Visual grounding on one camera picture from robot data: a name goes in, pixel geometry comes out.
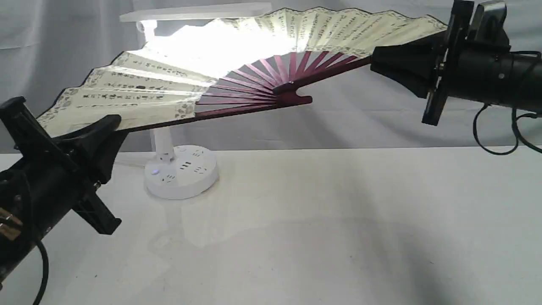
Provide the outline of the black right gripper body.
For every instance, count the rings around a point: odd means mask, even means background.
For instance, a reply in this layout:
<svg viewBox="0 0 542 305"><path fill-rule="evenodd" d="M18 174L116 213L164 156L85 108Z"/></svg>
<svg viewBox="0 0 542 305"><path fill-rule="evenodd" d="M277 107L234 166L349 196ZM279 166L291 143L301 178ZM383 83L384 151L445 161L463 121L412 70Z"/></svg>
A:
<svg viewBox="0 0 542 305"><path fill-rule="evenodd" d="M476 11L473 1L455 0L441 46L442 74L436 79L423 114L424 124L436 126L449 97L475 102L496 102L497 94L511 78L511 51L467 41Z"/></svg>

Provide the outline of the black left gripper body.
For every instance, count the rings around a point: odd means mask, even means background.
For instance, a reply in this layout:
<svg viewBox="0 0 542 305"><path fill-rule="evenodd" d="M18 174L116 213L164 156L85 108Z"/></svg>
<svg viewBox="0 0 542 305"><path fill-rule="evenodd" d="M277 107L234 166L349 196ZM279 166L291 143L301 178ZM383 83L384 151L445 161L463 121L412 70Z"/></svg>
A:
<svg viewBox="0 0 542 305"><path fill-rule="evenodd" d="M25 106L25 98L1 104L1 121L22 157L1 172L1 211L18 228L1 226L1 253L26 250L70 211L100 234L113 234L120 218L97 195L102 186L76 181L75 145L56 144Z"/></svg>

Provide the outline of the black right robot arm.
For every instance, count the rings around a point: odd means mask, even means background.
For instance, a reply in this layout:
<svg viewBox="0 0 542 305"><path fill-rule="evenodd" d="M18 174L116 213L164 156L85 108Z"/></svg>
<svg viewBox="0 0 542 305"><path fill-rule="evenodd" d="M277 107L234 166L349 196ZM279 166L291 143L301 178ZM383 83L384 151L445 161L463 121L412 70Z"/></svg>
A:
<svg viewBox="0 0 542 305"><path fill-rule="evenodd" d="M503 0L456 0L446 31L376 47L371 71L426 99L422 123L436 126L449 97L541 112L541 56L511 52Z"/></svg>

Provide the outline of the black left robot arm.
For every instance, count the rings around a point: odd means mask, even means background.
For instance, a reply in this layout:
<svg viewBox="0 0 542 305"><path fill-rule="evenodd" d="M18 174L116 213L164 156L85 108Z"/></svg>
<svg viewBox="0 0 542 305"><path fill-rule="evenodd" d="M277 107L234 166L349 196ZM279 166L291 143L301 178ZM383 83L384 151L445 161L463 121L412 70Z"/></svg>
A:
<svg viewBox="0 0 542 305"><path fill-rule="evenodd" d="M25 98L1 104L1 121L22 157L1 172L1 280L5 280L36 242L68 214L76 212L99 234L111 235L121 224L97 189L110 181L126 132L121 117L106 115L95 123L50 137L25 106Z"/></svg>

